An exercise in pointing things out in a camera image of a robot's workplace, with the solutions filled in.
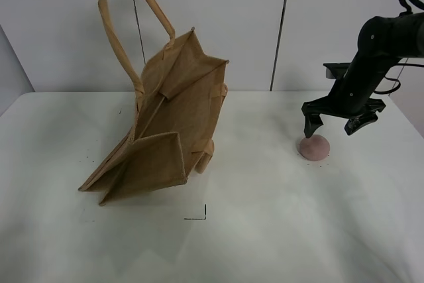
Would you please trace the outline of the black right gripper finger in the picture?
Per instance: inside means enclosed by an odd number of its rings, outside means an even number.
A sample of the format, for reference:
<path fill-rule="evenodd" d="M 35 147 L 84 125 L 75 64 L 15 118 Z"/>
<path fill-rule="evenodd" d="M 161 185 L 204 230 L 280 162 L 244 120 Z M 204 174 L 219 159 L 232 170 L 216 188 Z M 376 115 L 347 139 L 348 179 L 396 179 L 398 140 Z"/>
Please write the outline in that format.
<path fill-rule="evenodd" d="M 344 130 L 348 136 L 351 136 L 359 129 L 375 123 L 378 120 L 378 116 L 375 113 L 363 113 L 357 117 L 351 118 L 347 121 L 344 126 Z"/>
<path fill-rule="evenodd" d="M 320 114 L 306 114 L 305 126 L 303 130 L 305 138 L 311 138 L 315 131 L 321 126 L 323 126 L 323 122 Z"/>

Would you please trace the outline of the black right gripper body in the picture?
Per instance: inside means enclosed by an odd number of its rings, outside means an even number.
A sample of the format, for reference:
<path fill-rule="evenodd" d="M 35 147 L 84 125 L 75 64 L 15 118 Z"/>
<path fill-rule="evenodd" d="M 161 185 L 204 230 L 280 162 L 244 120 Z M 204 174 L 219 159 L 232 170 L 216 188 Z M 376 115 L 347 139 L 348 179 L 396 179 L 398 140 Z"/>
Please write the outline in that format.
<path fill-rule="evenodd" d="M 351 119 L 385 109 L 381 99 L 371 97 L 386 75 L 384 64 L 345 62 L 325 63 L 324 67 L 326 76 L 335 82 L 326 96 L 303 104 L 307 121 L 318 121 L 321 115 Z"/>

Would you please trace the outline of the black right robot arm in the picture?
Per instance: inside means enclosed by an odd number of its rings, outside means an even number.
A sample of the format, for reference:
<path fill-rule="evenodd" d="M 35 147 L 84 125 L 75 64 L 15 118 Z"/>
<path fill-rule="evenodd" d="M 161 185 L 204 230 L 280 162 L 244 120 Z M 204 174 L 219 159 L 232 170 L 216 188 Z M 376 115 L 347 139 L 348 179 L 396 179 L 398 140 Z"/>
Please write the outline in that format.
<path fill-rule="evenodd" d="M 347 135 L 378 120 L 386 105 L 372 94 L 380 82 L 401 59 L 423 57 L 423 14 L 374 17 L 361 28 L 357 44 L 352 62 L 324 65 L 335 82 L 328 95 L 302 105 L 305 137 L 323 125 L 322 115 L 346 119 Z"/>

